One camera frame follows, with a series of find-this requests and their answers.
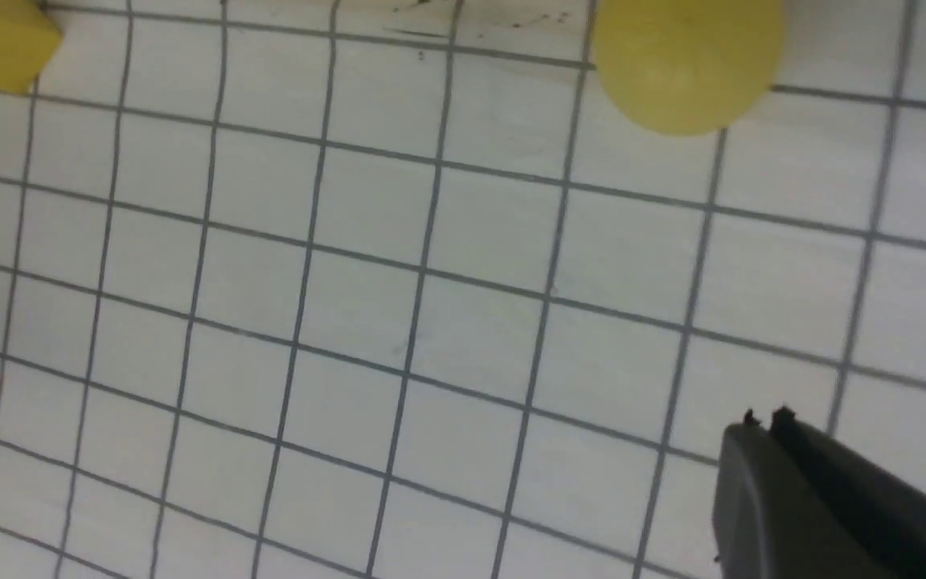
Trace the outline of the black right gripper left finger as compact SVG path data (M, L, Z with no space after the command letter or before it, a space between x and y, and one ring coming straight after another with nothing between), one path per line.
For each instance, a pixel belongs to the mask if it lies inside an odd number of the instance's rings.
M753 411L723 431L712 530L723 578L893 578Z

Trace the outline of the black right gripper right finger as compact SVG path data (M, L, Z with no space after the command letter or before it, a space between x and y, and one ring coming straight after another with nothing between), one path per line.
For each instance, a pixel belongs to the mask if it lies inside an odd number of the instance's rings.
M926 578L926 492L798 421L788 407L772 415L769 436L872 560L899 578Z

